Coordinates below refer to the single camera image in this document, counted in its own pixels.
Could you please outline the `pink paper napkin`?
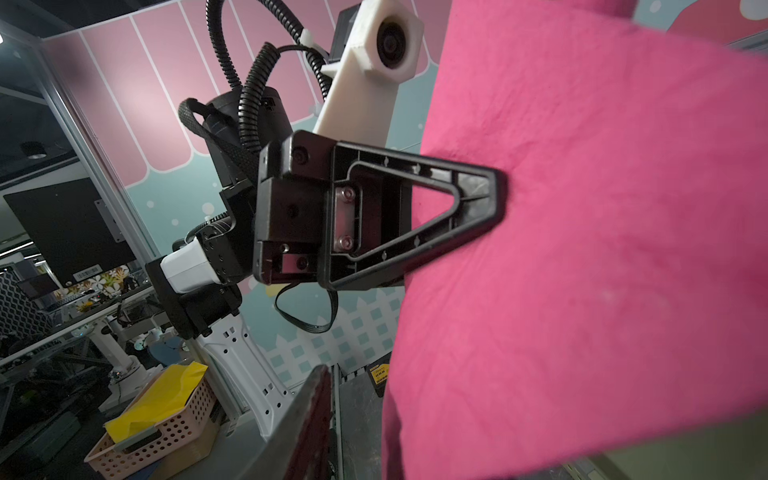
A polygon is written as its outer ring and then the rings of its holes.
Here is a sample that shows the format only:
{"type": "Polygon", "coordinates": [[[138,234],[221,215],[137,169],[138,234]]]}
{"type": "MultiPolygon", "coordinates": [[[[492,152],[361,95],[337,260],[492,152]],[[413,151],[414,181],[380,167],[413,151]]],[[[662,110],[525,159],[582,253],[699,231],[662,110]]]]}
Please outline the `pink paper napkin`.
{"type": "Polygon", "coordinates": [[[509,478],[767,404],[767,60],[630,1],[456,1],[426,155],[503,221],[416,271],[387,479],[509,478]]]}

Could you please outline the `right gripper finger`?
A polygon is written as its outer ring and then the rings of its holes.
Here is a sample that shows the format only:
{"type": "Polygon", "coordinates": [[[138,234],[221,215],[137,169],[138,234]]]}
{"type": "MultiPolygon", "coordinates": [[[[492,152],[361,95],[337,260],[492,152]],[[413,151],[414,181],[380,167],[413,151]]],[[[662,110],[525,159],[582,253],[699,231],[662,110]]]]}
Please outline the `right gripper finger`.
{"type": "Polygon", "coordinates": [[[262,452],[239,479],[328,479],[332,377],[315,367],[262,452]]]}

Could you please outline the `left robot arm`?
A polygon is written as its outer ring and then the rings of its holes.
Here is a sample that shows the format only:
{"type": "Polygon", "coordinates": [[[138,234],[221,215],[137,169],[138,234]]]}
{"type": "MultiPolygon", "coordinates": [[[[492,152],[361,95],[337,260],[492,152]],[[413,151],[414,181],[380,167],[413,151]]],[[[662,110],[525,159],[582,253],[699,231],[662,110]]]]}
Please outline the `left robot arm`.
{"type": "Polygon", "coordinates": [[[364,1],[343,10],[329,49],[285,3],[267,8],[291,43],[265,43],[240,77],[223,5],[205,5],[229,88],[207,103],[182,101],[178,117],[205,141],[225,211],[146,267],[172,325],[202,345],[264,438],[292,398],[246,332],[241,281],[315,283],[336,304],[342,291],[397,283],[477,239],[501,222],[506,202],[499,170],[386,147],[423,40],[406,6],[364,1]]]}

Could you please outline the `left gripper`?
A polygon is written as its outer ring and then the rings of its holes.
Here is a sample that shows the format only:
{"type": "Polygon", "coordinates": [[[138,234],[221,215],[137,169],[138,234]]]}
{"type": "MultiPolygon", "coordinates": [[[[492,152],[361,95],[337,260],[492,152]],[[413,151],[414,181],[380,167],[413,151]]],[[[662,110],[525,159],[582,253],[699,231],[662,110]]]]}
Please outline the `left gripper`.
{"type": "Polygon", "coordinates": [[[495,168],[297,131],[260,153],[253,274],[271,285],[318,270],[335,291],[394,285],[498,225],[507,193],[495,168]]]}

